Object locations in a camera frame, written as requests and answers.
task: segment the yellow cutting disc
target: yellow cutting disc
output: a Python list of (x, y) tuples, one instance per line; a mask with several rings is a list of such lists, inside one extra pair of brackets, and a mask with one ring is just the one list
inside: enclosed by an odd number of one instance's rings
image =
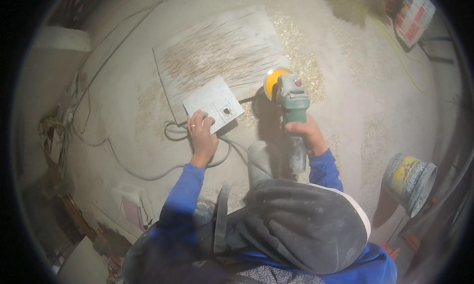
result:
[(293, 74), (290, 70), (280, 67), (271, 69), (266, 75), (264, 79), (264, 91), (267, 98), (271, 101), (274, 94), (274, 88), (276, 88), (276, 84), (278, 83), (278, 77), (283, 74)]

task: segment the hand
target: hand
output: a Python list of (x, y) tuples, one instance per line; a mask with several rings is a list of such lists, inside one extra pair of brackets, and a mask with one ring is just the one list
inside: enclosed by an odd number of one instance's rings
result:
[(306, 115), (306, 123), (290, 122), (285, 128), (288, 132), (301, 134), (308, 156), (320, 156), (328, 150), (328, 145), (311, 115)]
[(210, 134), (210, 127), (215, 122), (212, 117), (208, 117), (208, 113), (201, 111), (201, 109), (196, 111), (193, 117), (188, 115), (188, 131), (194, 148), (190, 164), (198, 168), (204, 168), (217, 151), (219, 139), (216, 134)]

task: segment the blue long-sleeve shirt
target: blue long-sleeve shirt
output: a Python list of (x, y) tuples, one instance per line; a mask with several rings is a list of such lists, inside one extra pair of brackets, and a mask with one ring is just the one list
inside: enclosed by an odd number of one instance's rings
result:
[[(309, 161), (311, 183), (344, 191), (330, 150), (320, 156), (309, 157)], [(165, 275), (161, 274), (162, 278), (157, 279), (159, 283), (218, 283), (228, 275), (219, 266), (213, 269), (201, 269), (199, 265), (188, 264), (196, 260), (197, 237), (192, 216), (203, 180), (204, 169), (191, 164), (184, 166), (183, 173), (163, 205), (157, 228), (151, 233), (152, 246), (156, 251), (151, 252), (146, 269), (167, 267)], [(257, 249), (246, 251), (238, 258), (245, 262), (291, 269), (275, 262)], [(368, 243), (362, 254), (348, 268), (334, 274), (318, 276), (327, 284), (394, 284), (397, 279), (397, 268), (385, 249)]]

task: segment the bucket label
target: bucket label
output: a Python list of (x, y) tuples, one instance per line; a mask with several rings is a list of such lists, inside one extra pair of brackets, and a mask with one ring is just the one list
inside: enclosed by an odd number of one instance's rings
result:
[(416, 167), (418, 162), (418, 159), (410, 156), (407, 156), (403, 159), (401, 164), (398, 166), (397, 171), (395, 171), (394, 177), (392, 179), (392, 188), (395, 192), (401, 194), (407, 183), (410, 173)]

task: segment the patterned fabric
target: patterned fabric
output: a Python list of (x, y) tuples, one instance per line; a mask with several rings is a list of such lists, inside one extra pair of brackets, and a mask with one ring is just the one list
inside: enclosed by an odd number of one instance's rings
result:
[(249, 277), (264, 284), (326, 284), (317, 275), (307, 275), (276, 267), (261, 265), (238, 275)]

